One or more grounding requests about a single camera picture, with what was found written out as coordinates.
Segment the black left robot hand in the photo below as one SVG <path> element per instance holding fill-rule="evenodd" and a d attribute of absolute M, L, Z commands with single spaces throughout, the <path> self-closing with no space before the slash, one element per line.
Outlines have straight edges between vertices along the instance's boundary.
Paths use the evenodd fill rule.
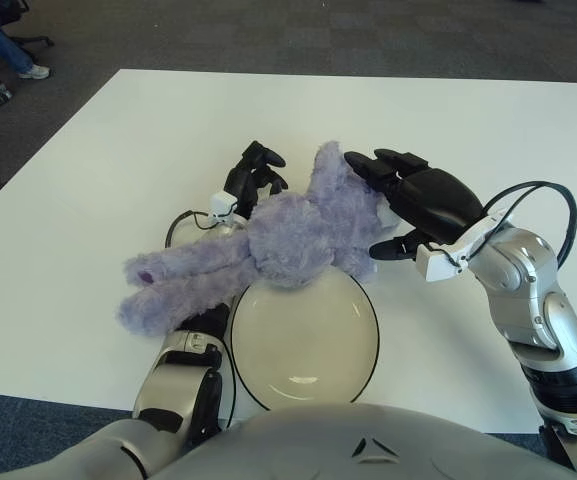
<path fill-rule="evenodd" d="M 258 191 L 270 187 L 270 195 L 288 189 L 284 178 L 273 167 L 283 168 L 285 160 L 258 141 L 252 141 L 241 160 L 227 176 L 223 190 L 237 198 L 234 213 L 249 219 L 258 202 Z"/>

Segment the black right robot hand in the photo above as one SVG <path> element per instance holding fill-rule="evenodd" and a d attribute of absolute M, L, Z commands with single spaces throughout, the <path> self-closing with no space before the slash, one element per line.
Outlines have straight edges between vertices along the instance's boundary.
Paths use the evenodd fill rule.
<path fill-rule="evenodd" d="M 371 159 L 348 151 L 344 159 L 413 230 L 372 245 L 369 255 L 373 259 L 414 259 L 420 245 L 451 245 L 484 217 L 478 197 L 452 174 L 412 153 L 376 149 L 374 154 Z"/>

